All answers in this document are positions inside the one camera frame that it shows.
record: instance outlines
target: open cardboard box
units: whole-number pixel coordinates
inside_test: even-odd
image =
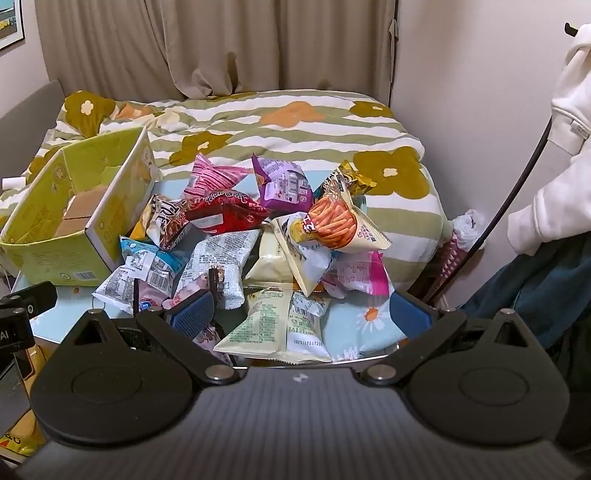
[[[98,286],[121,264],[119,235],[139,219],[156,171],[145,128],[68,145],[28,188],[0,233],[0,247],[32,283]],[[92,197],[101,186],[106,193],[90,217],[71,218],[76,226],[56,237],[70,199]]]

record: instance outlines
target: hoodie sleeve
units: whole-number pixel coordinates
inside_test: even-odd
[[[591,136],[591,25],[583,25],[566,56],[552,100],[549,140],[577,155]]]
[[[591,231],[591,150],[535,194],[534,202],[509,215],[507,237],[517,254],[534,255],[542,242]]]

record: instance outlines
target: headboard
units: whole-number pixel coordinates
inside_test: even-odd
[[[47,130],[56,126],[64,103],[60,82],[54,80],[0,118],[0,175],[18,177],[35,157]]]

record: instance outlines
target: beige curtain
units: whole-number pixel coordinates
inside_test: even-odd
[[[37,0],[50,77],[154,101],[292,88],[388,103],[395,0]]]

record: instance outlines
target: metal bolt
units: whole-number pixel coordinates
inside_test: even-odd
[[[384,364],[372,365],[366,372],[374,380],[391,380],[396,376],[396,369]]]
[[[229,365],[210,365],[205,369],[205,374],[211,380],[229,380],[234,375],[234,369]]]

